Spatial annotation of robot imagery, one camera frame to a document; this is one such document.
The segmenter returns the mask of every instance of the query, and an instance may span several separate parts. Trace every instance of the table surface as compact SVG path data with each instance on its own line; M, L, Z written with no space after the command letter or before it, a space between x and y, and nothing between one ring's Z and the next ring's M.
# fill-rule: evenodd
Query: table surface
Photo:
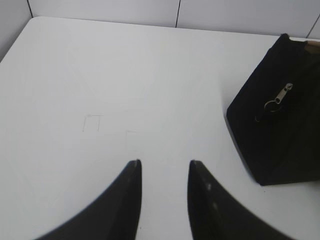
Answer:
M277 36L30 20L0 64L0 239L31 240L142 161L137 240L191 240L189 161L258 217L320 236L320 182L262 187L225 113Z

